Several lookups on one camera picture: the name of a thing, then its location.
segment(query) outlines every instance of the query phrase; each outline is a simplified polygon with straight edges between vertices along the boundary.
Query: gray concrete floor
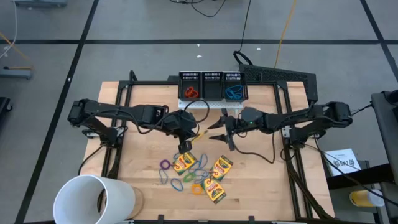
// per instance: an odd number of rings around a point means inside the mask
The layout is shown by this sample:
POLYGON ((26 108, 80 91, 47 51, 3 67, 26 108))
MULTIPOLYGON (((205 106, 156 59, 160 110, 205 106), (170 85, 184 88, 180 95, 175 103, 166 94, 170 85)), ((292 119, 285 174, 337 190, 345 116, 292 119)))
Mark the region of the gray concrete floor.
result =
MULTIPOLYGON (((18 39, 79 39, 92 0, 69 0, 61 9, 18 9, 18 39)), ((211 13, 220 1, 198 5, 211 13)), ((220 13, 205 18, 190 6, 169 1, 101 0, 88 39, 240 39, 248 1, 227 0, 220 13)), ((247 39, 278 39, 292 1, 253 0, 247 39)), ((385 39, 398 39, 395 0, 368 1, 385 39)), ((0 2, 0 32, 14 35, 12 3, 0 2)), ((360 1, 300 0, 285 39, 376 40, 360 1)), ((0 222, 12 223, 47 134, 76 45, 18 45, 34 65, 31 80, 0 79, 0 96, 14 110, 0 133, 0 222)), ((389 46, 398 57, 398 45, 389 46)), ((139 80, 166 80, 180 70, 237 70, 234 44, 85 45, 26 222, 51 220, 60 187, 76 175, 86 138, 66 121, 73 100, 97 99, 101 82, 125 80, 133 69, 139 80)), ((255 65, 272 67, 277 45, 245 44, 255 65)), ((21 66, 13 50, 0 66, 21 66)), ((317 74, 319 102, 344 101, 351 109, 370 94, 397 89, 397 80, 380 45, 283 45, 278 67, 317 74)), ((372 166, 387 162, 372 109, 354 117, 346 129, 331 129, 323 150, 353 148, 372 166)))

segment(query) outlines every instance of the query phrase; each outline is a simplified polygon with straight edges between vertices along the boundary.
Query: crayola crayon box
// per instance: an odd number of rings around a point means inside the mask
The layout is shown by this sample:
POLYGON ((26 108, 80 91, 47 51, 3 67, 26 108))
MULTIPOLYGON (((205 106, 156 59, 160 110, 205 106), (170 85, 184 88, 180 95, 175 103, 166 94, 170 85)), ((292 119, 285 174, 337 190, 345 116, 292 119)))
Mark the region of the crayola crayon box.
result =
POLYGON ((232 161, 222 155, 220 158, 218 158, 213 168, 211 168, 211 171, 213 171, 211 175, 218 181, 221 181, 225 174, 232 168, 233 164, 234 163, 232 161))
POLYGON ((174 162, 173 168, 178 173, 178 175, 183 174, 189 167, 191 167, 197 159, 191 154, 191 152, 186 152, 181 154, 174 162))
POLYGON ((225 190, 222 188, 220 183, 212 178, 207 178, 201 184, 201 187, 205 190, 207 195, 209 195, 210 199, 217 204, 223 198, 226 197, 225 190))

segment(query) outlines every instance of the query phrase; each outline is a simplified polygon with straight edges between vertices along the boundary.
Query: wooden tabletop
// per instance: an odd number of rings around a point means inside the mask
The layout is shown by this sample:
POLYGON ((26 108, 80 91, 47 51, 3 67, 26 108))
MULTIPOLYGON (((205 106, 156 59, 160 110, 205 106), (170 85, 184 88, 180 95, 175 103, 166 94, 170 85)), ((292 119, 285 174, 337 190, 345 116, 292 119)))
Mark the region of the wooden tabletop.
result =
MULTIPOLYGON (((118 82, 103 82, 98 101, 113 104, 117 87, 118 82)), ((168 105, 170 111, 175 111, 178 109, 177 88, 177 85, 133 86, 130 106, 168 105)), ((303 83, 288 82, 288 88, 292 110, 307 108, 303 83)), ((248 86, 248 92, 249 99, 244 102, 244 106, 252 106, 266 113, 277 113, 272 86, 248 86)), ((284 107, 282 91, 280 95, 284 107)), ((190 111, 199 120, 205 115, 206 110, 190 111)), ((200 123, 201 132, 215 123, 220 116, 221 110, 210 110, 207 120, 200 123)), ((111 124, 110 119, 100 120, 107 126, 111 124)), ((174 170, 169 169, 166 171, 169 181, 165 185, 160 183, 159 162, 162 159, 173 160, 173 155, 178 152, 178 139, 158 131, 141 135, 132 123, 127 124, 129 129, 124 138, 119 180, 137 187, 144 194, 144 208, 135 219, 156 220, 159 214, 164 214, 166 220, 248 220, 250 215, 254 215, 256 220, 295 220, 286 165, 280 158, 280 132, 275 133, 276 160, 273 164, 257 156, 231 152, 225 143, 208 139, 209 136, 225 133, 225 128, 209 130, 206 136, 194 143, 191 153, 196 158, 207 154, 206 168, 210 168, 221 155, 234 162, 232 169, 220 183, 227 196, 215 205, 204 193, 199 196, 193 195, 190 189, 192 183, 183 184, 183 192, 172 188, 170 179, 182 179, 185 174, 178 176, 174 170)), ((241 151, 257 152, 272 159, 271 137, 272 135, 259 131, 251 131, 246 138, 235 136, 234 141, 241 151)), ((99 139, 89 139, 85 157, 97 149, 99 144, 99 139)), ((310 140, 307 144, 315 145, 310 140)), ((104 152, 105 150, 102 150, 87 161, 81 173, 101 175, 104 152)), ((308 189, 325 211, 334 216, 320 154, 310 147, 302 149, 301 152, 308 189)), ((299 190, 298 196, 303 208, 299 190)), ((139 198, 136 208, 140 206, 139 198)))

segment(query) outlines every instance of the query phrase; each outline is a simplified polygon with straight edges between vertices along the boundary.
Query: orange rubber band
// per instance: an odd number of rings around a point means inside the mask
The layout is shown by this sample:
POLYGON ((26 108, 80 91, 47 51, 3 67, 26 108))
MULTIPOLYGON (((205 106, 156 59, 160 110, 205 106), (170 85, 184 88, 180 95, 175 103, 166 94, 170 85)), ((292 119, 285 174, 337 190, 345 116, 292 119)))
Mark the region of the orange rubber band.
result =
POLYGON ((185 90, 185 97, 187 98, 197 98, 198 95, 199 93, 192 86, 185 90))
POLYGON ((203 188, 200 184, 192 184, 191 191, 194 195, 201 195, 203 188))

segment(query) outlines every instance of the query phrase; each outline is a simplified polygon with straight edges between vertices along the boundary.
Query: purple rubber band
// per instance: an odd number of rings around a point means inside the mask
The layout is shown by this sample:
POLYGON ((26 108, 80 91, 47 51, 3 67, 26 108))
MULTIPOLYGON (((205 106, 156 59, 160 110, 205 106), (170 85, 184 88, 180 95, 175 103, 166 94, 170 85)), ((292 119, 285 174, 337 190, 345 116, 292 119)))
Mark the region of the purple rubber band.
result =
POLYGON ((171 164, 167 159, 164 159, 160 162, 160 167, 162 168, 162 170, 168 170, 170 168, 171 164))

